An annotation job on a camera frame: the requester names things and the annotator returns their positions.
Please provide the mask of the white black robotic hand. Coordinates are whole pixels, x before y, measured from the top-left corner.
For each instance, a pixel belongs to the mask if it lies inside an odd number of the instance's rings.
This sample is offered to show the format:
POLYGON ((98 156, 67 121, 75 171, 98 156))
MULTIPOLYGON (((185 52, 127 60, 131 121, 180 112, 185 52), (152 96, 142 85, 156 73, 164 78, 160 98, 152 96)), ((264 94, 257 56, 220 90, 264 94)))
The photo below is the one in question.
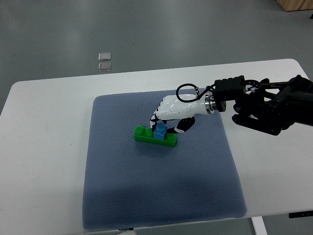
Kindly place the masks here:
POLYGON ((187 102, 180 101, 176 95, 168 95, 162 99, 158 108, 150 118, 150 128, 154 131, 157 122, 164 124, 170 120, 178 120, 175 127, 168 128, 167 133, 180 134, 188 131, 195 124, 195 115, 210 115, 214 113, 212 94, 206 93, 202 97, 194 94, 183 94, 182 98, 187 102))

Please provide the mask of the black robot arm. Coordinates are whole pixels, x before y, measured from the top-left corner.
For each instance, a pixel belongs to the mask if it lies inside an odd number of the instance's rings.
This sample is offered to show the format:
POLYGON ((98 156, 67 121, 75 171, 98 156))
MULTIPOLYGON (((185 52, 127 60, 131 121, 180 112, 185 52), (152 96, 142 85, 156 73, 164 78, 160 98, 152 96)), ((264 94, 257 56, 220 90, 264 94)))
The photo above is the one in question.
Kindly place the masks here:
POLYGON ((294 123, 313 124, 313 83, 297 75, 287 82, 246 80, 244 76, 216 80, 213 108, 224 112, 227 101, 235 101, 237 125, 279 135, 294 123))

